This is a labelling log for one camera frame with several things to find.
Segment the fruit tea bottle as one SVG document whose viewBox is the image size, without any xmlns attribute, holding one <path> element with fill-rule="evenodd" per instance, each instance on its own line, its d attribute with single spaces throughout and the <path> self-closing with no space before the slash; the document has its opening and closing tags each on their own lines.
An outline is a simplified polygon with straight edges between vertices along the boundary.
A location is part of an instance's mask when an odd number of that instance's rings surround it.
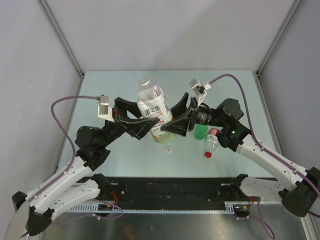
<svg viewBox="0 0 320 240">
<path fill-rule="evenodd" d="M 139 80 L 137 106 L 143 118 L 158 118 L 150 133 L 156 143 L 163 144 L 176 138 L 174 133 L 161 130 L 161 127 L 173 120 L 172 111 L 162 88 L 150 82 L 147 77 Z"/>
</svg>

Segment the green plastic bottle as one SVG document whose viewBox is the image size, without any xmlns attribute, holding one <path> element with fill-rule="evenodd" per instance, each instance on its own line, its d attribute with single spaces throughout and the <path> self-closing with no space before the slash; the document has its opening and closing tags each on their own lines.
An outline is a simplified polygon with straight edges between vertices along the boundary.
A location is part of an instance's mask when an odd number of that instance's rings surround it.
<svg viewBox="0 0 320 240">
<path fill-rule="evenodd" d="M 203 124 L 196 124 L 194 127 L 193 135 L 197 140 L 205 139 L 208 132 L 208 126 Z"/>
</svg>

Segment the white bottle cap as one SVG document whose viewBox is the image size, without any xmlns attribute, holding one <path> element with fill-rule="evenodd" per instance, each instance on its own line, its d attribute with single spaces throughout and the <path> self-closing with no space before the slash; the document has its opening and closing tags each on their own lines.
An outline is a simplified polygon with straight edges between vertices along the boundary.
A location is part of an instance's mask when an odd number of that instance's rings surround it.
<svg viewBox="0 0 320 240">
<path fill-rule="evenodd" d="M 172 151 L 173 151 L 172 147 L 168 146 L 168 147 L 166 148 L 166 152 L 167 152 L 167 153 L 171 153 Z"/>
</svg>

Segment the clear bottle red label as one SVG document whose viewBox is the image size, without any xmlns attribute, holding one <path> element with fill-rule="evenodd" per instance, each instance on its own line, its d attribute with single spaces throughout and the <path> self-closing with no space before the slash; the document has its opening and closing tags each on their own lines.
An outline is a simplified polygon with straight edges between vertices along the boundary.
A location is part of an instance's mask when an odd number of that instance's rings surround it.
<svg viewBox="0 0 320 240">
<path fill-rule="evenodd" d="M 219 132 L 220 130 L 217 128 L 211 128 L 209 130 L 203 142 L 204 156 L 205 152 L 211 152 L 213 155 L 213 152 L 220 146 L 217 136 Z"/>
</svg>

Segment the red bottle cap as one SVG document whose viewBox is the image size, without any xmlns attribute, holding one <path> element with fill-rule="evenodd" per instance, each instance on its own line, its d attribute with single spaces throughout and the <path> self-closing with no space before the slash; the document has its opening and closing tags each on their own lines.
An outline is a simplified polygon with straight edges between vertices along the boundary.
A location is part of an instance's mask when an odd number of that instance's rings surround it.
<svg viewBox="0 0 320 240">
<path fill-rule="evenodd" d="M 206 158 L 211 158 L 211 157 L 212 157 L 212 153 L 209 152 L 209 151 L 206 151 L 206 152 L 204 153 L 204 156 L 205 156 Z"/>
</svg>

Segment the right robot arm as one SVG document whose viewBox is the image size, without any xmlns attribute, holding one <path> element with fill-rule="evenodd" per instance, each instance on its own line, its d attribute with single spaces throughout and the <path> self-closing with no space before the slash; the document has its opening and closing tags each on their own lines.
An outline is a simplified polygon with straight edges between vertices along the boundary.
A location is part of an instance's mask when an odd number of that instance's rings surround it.
<svg viewBox="0 0 320 240">
<path fill-rule="evenodd" d="M 245 197 L 260 197 L 282 203 L 293 215 L 305 217 L 320 196 L 320 171 L 306 169 L 262 143 L 254 132 L 240 123 L 244 115 L 236 99 L 227 98 L 217 108 L 197 104 L 193 97 L 190 105 L 177 104 L 180 116 L 161 127 L 162 131 L 186 136 L 196 124 L 220 127 L 219 145 L 238 153 L 259 165 L 275 180 L 258 179 L 240 174 L 230 188 L 231 196 L 242 201 Z"/>
</svg>

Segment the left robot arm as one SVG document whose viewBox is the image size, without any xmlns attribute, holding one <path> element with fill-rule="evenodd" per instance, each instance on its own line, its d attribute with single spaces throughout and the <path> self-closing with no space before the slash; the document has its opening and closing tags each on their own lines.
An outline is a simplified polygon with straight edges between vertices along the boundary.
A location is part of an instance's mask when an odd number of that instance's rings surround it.
<svg viewBox="0 0 320 240">
<path fill-rule="evenodd" d="M 98 102 L 98 117 L 105 120 L 104 127 L 80 127 L 76 140 L 70 143 L 71 160 L 34 190 L 12 196 L 15 215 L 7 227 L 6 240 L 36 236 L 70 208 L 89 200 L 107 199 L 112 186 L 102 173 L 75 188 L 72 185 L 98 169 L 111 153 L 106 147 L 124 133 L 141 140 L 159 122 L 157 117 L 143 118 L 137 103 L 120 97 L 113 107 L 108 96 L 89 99 Z"/>
</svg>

